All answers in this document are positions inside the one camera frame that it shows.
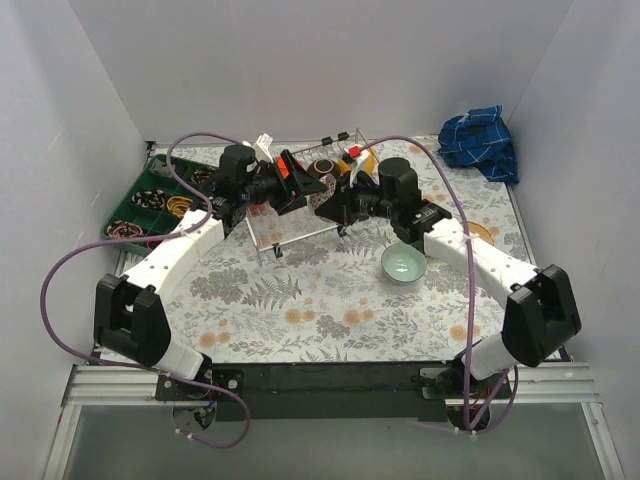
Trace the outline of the orange bowl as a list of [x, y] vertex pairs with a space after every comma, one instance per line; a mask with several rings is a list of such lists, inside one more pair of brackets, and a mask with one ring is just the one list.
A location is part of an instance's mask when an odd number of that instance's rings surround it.
[[286, 180], [290, 175], [290, 161], [284, 159], [282, 156], [279, 156], [276, 159], [276, 165], [280, 172], [281, 177]]

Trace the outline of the black patterned bowl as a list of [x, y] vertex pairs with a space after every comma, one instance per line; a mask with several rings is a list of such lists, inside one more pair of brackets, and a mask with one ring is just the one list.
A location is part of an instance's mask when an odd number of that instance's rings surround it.
[[330, 159], [315, 160], [307, 167], [306, 172], [316, 180], [326, 176], [338, 179], [341, 176], [338, 164]]

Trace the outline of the light green striped bowl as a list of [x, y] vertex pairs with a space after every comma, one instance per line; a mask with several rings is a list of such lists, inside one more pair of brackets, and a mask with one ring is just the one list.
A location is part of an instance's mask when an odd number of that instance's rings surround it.
[[427, 268], [423, 253], [414, 247], [396, 243], [388, 246], [381, 256], [381, 267], [388, 279], [398, 284], [409, 284], [420, 280]]

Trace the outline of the beige bowl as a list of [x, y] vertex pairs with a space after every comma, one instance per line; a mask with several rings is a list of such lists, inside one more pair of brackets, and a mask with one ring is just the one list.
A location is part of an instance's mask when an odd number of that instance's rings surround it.
[[485, 241], [486, 243], [492, 246], [495, 245], [494, 238], [491, 232], [487, 228], [485, 228], [483, 225], [480, 225], [474, 222], [469, 222], [468, 228], [469, 228], [469, 232], [472, 235], [477, 236], [478, 238], [482, 239], [483, 241]]

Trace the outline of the white brown patterned bowl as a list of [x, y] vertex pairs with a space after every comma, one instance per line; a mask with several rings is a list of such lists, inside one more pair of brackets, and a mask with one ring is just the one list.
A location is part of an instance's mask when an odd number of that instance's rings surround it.
[[325, 175], [319, 181], [326, 189], [308, 196], [307, 206], [312, 212], [315, 212], [321, 205], [326, 203], [336, 192], [337, 180], [333, 175]]

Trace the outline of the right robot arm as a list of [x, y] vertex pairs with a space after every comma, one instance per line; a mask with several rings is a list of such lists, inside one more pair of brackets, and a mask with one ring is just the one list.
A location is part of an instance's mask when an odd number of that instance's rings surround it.
[[518, 364], [538, 366], [581, 330], [563, 269], [519, 261], [465, 233], [447, 210], [423, 198], [417, 173], [407, 160], [382, 161], [376, 180], [360, 171], [340, 178], [325, 175], [320, 181], [324, 191], [308, 199], [316, 216], [341, 226], [387, 219], [402, 242], [474, 279], [503, 308], [501, 331], [456, 355], [429, 381], [432, 388], [475, 397], [493, 376]]

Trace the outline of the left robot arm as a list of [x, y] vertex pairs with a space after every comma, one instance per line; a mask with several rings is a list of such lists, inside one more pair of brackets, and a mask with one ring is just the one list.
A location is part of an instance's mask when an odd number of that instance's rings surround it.
[[254, 148], [229, 145], [219, 164], [200, 184], [204, 202], [187, 211], [172, 238], [158, 243], [121, 276], [104, 276], [96, 288], [95, 342], [146, 368], [178, 377], [178, 387], [193, 400], [205, 398], [213, 377], [209, 359], [179, 341], [164, 309], [174, 288], [200, 259], [242, 222], [248, 207], [269, 203], [280, 214], [324, 194], [313, 178], [283, 150], [278, 161], [258, 160]]

